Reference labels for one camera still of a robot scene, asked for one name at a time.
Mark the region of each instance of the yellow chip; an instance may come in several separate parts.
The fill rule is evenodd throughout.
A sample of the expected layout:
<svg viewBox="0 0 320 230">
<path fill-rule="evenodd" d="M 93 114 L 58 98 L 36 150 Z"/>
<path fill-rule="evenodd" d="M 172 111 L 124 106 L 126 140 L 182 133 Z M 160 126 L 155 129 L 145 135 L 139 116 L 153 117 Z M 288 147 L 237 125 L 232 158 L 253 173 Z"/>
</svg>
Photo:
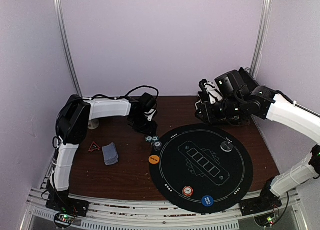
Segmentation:
<svg viewBox="0 0 320 230">
<path fill-rule="evenodd" d="M 149 157 L 149 162 L 150 162 L 151 164 L 158 164 L 158 163 L 160 162 L 160 157 L 157 156 L 157 155 L 151 155 L 151 156 Z"/>
</svg>

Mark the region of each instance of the white wall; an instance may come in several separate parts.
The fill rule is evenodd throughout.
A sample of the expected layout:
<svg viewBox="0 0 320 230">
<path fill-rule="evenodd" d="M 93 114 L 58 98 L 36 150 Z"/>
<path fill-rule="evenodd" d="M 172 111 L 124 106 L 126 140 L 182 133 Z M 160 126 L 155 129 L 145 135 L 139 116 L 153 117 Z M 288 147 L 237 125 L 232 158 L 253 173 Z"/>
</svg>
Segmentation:
<svg viewBox="0 0 320 230">
<path fill-rule="evenodd" d="M 53 149 L 55 118 L 75 90 L 53 0 L 0 0 L 0 229 L 17 229 Z"/>
<path fill-rule="evenodd" d="M 257 80 L 320 112 L 320 0 L 273 0 Z M 283 125 L 259 126 L 280 172 L 299 162 L 315 143 Z M 298 188 L 313 230 L 320 225 L 320 181 Z"/>
<path fill-rule="evenodd" d="M 82 92 L 143 84 L 195 95 L 198 82 L 250 66 L 263 0 L 61 0 Z"/>
</svg>

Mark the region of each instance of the dark wood surface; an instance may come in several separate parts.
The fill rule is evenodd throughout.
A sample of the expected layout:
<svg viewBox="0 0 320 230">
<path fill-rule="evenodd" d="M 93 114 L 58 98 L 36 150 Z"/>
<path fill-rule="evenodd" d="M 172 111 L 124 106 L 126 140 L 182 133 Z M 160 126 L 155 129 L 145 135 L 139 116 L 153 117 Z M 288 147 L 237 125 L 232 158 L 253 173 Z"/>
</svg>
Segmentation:
<svg viewBox="0 0 320 230">
<path fill-rule="evenodd" d="M 158 98 L 158 136 L 176 127 L 201 123 L 195 118 L 195 96 L 174 96 Z M 248 150 L 254 167 L 250 191 L 259 190 L 265 181 L 277 175 L 277 166 L 256 125 L 219 126 L 235 136 Z M 106 166 L 101 150 L 88 153 L 95 141 L 99 146 L 114 142 L 119 162 Z M 70 192 L 77 195 L 123 199 L 123 200 L 165 200 L 156 189 L 149 173 L 148 158 L 150 143 L 142 134 L 127 125 L 126 117 L 100 119 L 100 126 L 89 130 L 80 145 L 71 170 Z"/>
</svg>

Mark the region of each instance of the red poker chip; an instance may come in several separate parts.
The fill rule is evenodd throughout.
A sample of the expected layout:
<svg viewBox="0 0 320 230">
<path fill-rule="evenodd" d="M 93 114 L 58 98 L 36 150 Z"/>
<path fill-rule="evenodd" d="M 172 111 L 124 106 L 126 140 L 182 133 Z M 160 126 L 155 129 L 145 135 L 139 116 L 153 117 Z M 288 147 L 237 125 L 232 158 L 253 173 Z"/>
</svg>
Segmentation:
<svg viewBox="0 0 320 230">
<path fill-rule="evenodd" d="M 182 193 L 183 193 L 185 196 L 190 197 L 190 196 L 193 195 L 193 193 L 194 193 L 193 191 L 194 191 L 194 190 L 193 190 L 192 187 L 190 187 L 190 186 L 185 186 L 185 187 L 183 188 L 183 190 L 182 190 Z"/>
</svg>

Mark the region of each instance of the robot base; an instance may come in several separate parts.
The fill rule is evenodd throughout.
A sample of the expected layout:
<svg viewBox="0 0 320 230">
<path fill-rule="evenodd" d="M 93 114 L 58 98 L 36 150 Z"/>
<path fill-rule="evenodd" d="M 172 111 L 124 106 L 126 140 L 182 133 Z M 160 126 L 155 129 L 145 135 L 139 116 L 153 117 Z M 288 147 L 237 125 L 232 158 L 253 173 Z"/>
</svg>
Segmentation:
<svg viewBox="0 0 320 230">
<path fill-rule="evenodd" d="M 68 215 L 76 215 L 86 217 L 89 208 L 89 202 L 68 197 L 69 190 L 57 193 L 48 181 L 47 189 L 49 197 L 46 201 L 46 208 L 63 212 Z"/>
<path fill-rule="evenodd" d="M 277 207 L 282 206 L 281 201 L 274 200 L 273 202 L 269 202 L 269 204 L 261 204 L 261 198 L 260 197 L 255 197 L 247 200 L 242 200 L 240 202 L 240 210 L 242 213 L 242 216 L 247 216 L 251 214 L 256 214 L 260 213 L 263 211 L 268 211 L 268 210 L 273 210 L 274 205 Z"/>
</svg>

